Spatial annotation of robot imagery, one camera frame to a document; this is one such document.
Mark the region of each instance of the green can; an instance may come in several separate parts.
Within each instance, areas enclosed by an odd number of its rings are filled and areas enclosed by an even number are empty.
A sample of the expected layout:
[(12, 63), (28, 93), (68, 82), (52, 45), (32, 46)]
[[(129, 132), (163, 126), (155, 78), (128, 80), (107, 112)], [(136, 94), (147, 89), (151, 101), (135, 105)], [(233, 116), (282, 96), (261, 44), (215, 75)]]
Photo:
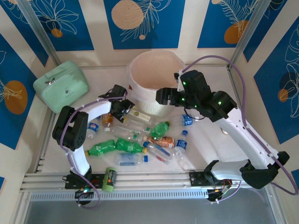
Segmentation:
[(113, 167), (108, 167), (105, 172), (103, 179), (103, 191), (112, 192), (114, 190), (114, 182), (116, 179), (116, 169)]

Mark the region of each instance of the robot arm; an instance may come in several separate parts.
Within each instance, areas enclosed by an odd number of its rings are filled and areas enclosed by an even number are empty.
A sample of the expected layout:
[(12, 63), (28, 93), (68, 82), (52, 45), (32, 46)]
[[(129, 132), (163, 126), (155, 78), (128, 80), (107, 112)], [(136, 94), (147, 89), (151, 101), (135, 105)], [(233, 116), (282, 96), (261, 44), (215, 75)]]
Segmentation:
[[(101, 95), (98, 98), (99, 100), (105, 98), (107, 100), (93, 104), (78, 112), (71, 121), (73, 125), (67, 127), (63, 139), (63, 146), (68, 149), (67, 156), (69, 162), (71, 167), (74, 167), (79, 174), (87, 179), (90, 179), (92, 171), (86, 160), (83, 148), (87, 124), (96, 117), (106, 113), (111, 113), (120, 122), (123, 122), (124, 115), (129, 112), (134, 104), (128, 99), (117, 100), (114, 98), (125, 97), (126, 92), (127, 90), (125, 88), (115, 85), (111, 92)], [(74, 112), (75, 109), (70, 106), (62, 108), (52, 133), (52, 137), (58, 144), (60, 144), (64, 127)]]
[(236, 102), (223, 91), (211, 92), (201, 72), (193, 70), (184, 74), (176, 73), (175, 79), (178, 88), (158, 90), (156, 101), (167, 105), (170, 100), (170, 105), (199, 111), (202, 116), (225, 130), (248, 156), (248, 160), (244, 161), (212, 161), (205, 169), (205, 178), (212, 185), (223, 179), (244, 180), (256, 189), (271, 182), (278, 174), (279, 166), (246, 129), (250, 127), (283, 165), (289, 155), (271, 148), (250, 125), (244, 127)]

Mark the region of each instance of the white table surface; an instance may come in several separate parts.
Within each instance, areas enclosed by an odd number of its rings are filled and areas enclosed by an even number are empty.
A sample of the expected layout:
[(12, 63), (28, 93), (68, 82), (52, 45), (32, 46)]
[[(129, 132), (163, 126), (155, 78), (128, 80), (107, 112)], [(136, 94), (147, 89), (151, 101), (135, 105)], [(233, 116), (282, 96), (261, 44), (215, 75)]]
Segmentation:
[[(235, 99), (226, 67), (194, 66), (193, 69), (201, 71), (205, 75), (206, 81), (212, 91), (226, 91)], [(99, 69), (84, 69), (83, 71), (88, 80), (90, 91), (72, 106), (79, 106), (94, 101), (99, 95), (111, 89), (114, 84), (128, 88), (125, 67), (103, 67)], [(169, 116), (183, 113), (183, 108), (173, 107), (173, 111)], [(197, 111), (192, 111), (192, 113), (194, 116), (199, 115)], [(183, 129), (183, 127), (170, 129), (166, 136), (171, 136), (176, 139)], [(205, 118), (204, 120), (195, 122), (192, 126), (187, 128), (187, 131), (189, 134), (185, 158), (180, 161), (173, 159), (168, 165), (149, 155), (148, 163), (138, 166), (120, 167), (115, 164), (115, 155), (119, 153), (119, 151), (110, 152), (98, 157), (89, 156), (87, 160), (93, 172), (104, 172), (109, 166), (117, 168), (120, 172), (152, 172), (204, 169), (212, 160), (239, 161), (247, 158), (245, 153), (237, 146), (232, 138), (229, 135), (223, 134), (220, 128), (215, 123), (212, 123), (210, 119)], [(101, 126), (98, 134), (92, 140), (85, 140), (84, 148), (88, 150), (92, 145), (109, 139), (116, 140), (112, 135), (104, 133), (103, 127)], [(67, 173), (69, 171), (70, 165), (64, 151), (59, 147), (56, 141), (51, 138), (46, 149), (42, 172)]]

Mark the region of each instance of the wire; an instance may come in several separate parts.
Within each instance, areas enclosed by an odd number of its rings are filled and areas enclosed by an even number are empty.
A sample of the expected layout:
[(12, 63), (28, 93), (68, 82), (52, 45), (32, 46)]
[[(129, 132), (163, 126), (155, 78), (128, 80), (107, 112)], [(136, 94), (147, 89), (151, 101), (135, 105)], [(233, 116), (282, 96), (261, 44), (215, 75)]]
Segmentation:
[(219, 202), (222, 202), (222, 201), (227, 200), (227, 199), (229, 199), (230, 197), (234, 196), (234, 195), (238, 192), (238, 190), (240, 189), (240, 187), (241, 187), (241, 182), (242, 182), (242, 181), (239, 182), (239, 185), (238, 185), (237, 189), (234, 191), (233, 194), (227, 196), (226, 198), (223, 198), (223, 199), (217, 200), (217, 201), (215, 201), (215, 202), (211, 202), (211, 203), (212, 203), (212, 204), (214, 204), (214, 203), (219, 203)]
[(100, 192), (96, 189), (96, 187), (95, 187), (92, 183), (90, 183), (90, 181), (89, 181), (88, 179), (86, 179), (82, 174), (80, 174), (79, 171), (76, 170), (75, 164), (73, 163), (73, 161), (72, 161), (72, 159), (71, 159), (71, 155), (70, 155), (70, 153), (69, 153), (69, 149), (67, 149), (67, 148), (65, 148), (65, 147), (63, 146), (63, 140), (64, 140), (64, 136), (65, 136), (66, 130), (67, 130), (67, 128), (68, 128), (68, 126), (69, 126), (71, 120), (73, 119), (73, 117), (74, 117), (79, 111), (81, 111), (82, 109), (87, 108), (87, 107), (89, 107), (89, 106), (92, 106), (92, 105), (94, 105), (94, 104), (100, 103), (100, 102), (102, 102), (102, 101), (106, 101), (106, 100), (111, 100), (111, 99), (123, 99), (123, 98), (125, 98), (126, 96), (127, 96), (127, 92), (126, 92), (126, 94), (125, 94), (123, 97), (110, 97), (110, 98), (97, 99), (97, 100), (95, 100), (95, 101), (93, 101), (93, 102), (91, 102), (91, 103), (88, 103), (88, 104), (86, 104), (86, 105), (84, 105), (84, 106), (81, 106), (80, 108), (78, 108), (77, 110), (75, 110), (75, 112), (70, 116), (70, 118), (69, 118), (68, 121), (66, 122), (65, 127), (64, 127), (64, 129), (63, 129), (63, 131), (62, 131), (62, 135), (61, 135), (61, 138), (60, 138), (59, 145), (60, 145), (60, 147), (61, 147), (61, 148), (66, 152), (66, 154), (67, 154), (67, 159), (68, 159), (68, 161), (69, 161), (69, 163), (70, 163), (70, 165), (71, 165), (71, 171), (74, 172), (75, 174), (77, 174), (78, 176), (80, 176), (80, 177), (81, 177), (87, 184), (89, 184), (89, 185), (92, 187), (92, 189), (93, 189), (93, 190), (96, 192), (96, 194), (98, 195), (98, 203), (97, 203), (95, 206), (93, 206), (93, 207), (85, 207), (85, 206), (81, 206), (81, 204), (79, 204), (79, 199), (78, 199), (78, 205), (79, 205), (80, 207), (85, 208), (85, 209), (95, 209), (95, 208), (97, 208), (97, 207), (100, 205)]
[(194, 119), (194, 120), (203, 120), (204, 118), (206, 118), (206, 117), (203, 117), (203, 118), (193, 118), (193, 117), (191, 117), (191, 116), (187, 113), (186, 108), (184, 108), (184, 112), (185, 112), (185, 114), (186, 114), (189, 118), (192, 118), (192, 119)]
[[(221, 57), (221, 56), (217, 56), (217, 55), (207, 55), (207, 56), (204, 56), (204, 57), (201, 57), (199, 59), (197, 59), (196, 61), (194, 61), (192, 64), (188, 65), (186, 68), (184, 68), (182, 70), (182, 72), (186, 72), (189, 68), (191, 68), (193, 65), (195, 65), (197, 62), (203, 60), (203, 59), (206, 59), (206, 58), (219, 58), (221, 60), (224, 60), (226, 61), (227, 63), (229, 63), (235, 70), (236, 72), (238, 73), (240, 79), (241, 79), (241, 82), (242, 82), (242, 87), (243, 87), (243, 99), (242, 99), (242, 109), (241, 109), (241, 115), (242, 115), (242, 122), (243, 122), (243, 125), (244, 127), (246, 128), (246, 130), (251, 134), (251, 136), (257, 140), (257, 142), (264, 148), (264, 150), (267, 152), (268, 155), (272, 155), (272, 152), (266, 147), (266, 145), (252, 132), (252, 130), (250, 128), (247, 127), (247, 122), (246, 122), (246, 114), (245, 114), (245, 105), (246, 105), (246, 85), (245, 85), (245, 80), (244, 80), (244, 77), (241, 73), (241, 71), (238, 69), (238, 67), (230, 60), (228, 60), (227, 58), (224, 58), (224, 57)], [(278, 187), (279, 189), (283, 190), (284, 192), (290, 194), (290, 195), (298, 195), (299, 191), (298, 191), (298, 187), (295, 183), (295, 181), (293, 180), (293, 178), (291, 177), (291, 175), (289, 174), (289, 172), (285, 169), (285, 167), (281, 164), (281, 162), (276, 159), (275, 156), (270, 156), (278, 165), (279, 167), (284, 171), (284, 173), (286, 174), (286, 176), (289, 178), (292, 186), (294, 187), (294, 190), (295, 190), (295, 193), (293, 192), (290, 192), (288, 191), (287, 189), (283, 188), (282, 186), (274, 183), (274, 182), (271, 182), (272, 185)]]

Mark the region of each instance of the water bottle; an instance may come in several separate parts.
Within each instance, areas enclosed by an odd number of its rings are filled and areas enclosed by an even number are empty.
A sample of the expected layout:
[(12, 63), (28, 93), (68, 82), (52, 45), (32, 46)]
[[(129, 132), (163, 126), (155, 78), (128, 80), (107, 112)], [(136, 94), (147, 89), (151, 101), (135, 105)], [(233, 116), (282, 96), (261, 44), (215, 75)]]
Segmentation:
[(112, 135), (117, 138), (128, 139), (130, 141), (136, 141), (139, 144), (143, 143), (144, 135), (136, 134), (133, 130), (129, 130), (127, 128), (121, 126), (114, 126), (111, 130)]
[(157, 158), (158, 160), (164, 162), (165, 164), (168, 164), (169, 161), (172, 159), (172, 155), (167, 152), (165, 149), (162, 147), (149, 143), (146, 141), (143, 144), (143, 147), (146, 147), (148, 150), (148, 153)]
[(188, 126), (188, 125), (192, 125), (194, 121), (198, 121), (197, 119), (199, 119), (199, 117), (195, 116), (193, 118), (190, 118), (187, 114), (182, 114), (182, 115), (177, 115), (177, 116), (173, 116), (170, 118), (171, 121), (171, 125), (176, 127), (176, 126)]
[(99, 129), (99, 118), (93, 119), (87, 125), (86, 137), (92, 139)]
[(143, 162), (148, 162), (147, 155), (140, 153), (119, 153), (116, 155), (115, 163), (120, 166), (136, 166)]
[(114, 140), (108, 140), (94, 145), (90, 150), (85, 151), (85, 155), (103, 155), (108, 152), (112, 152), (116, 149)]
[(178, 158), (183, 158), (186, 151), (187, 146), (187, 138), (188, 132), (186, 130), (183, 130), (179, 139), (177, 140), (174, 149), (176, 150), (176, 155)]
[(170, 126), (170, 121), (161, 122), (158, 125), (156, 125), (150, 132), (151, 137), (153, 137), (155, 140), (162, 138), (165, 133), (168, 131)]
[(138, 143), (128, 141), (125, 139), (118, 139), (116, 142), (116, 149), (125, 151), (127, 153), (146, 153), (147, 148), (140, 146)]
[(149, 135), (151, 131), (151, 128), (148, 127), (146, 124), (136, 120), (128, 119), (125, 121), (124, 125), (126, 126), (127, 129), (134, 131), (136, 134), (143, 133)]

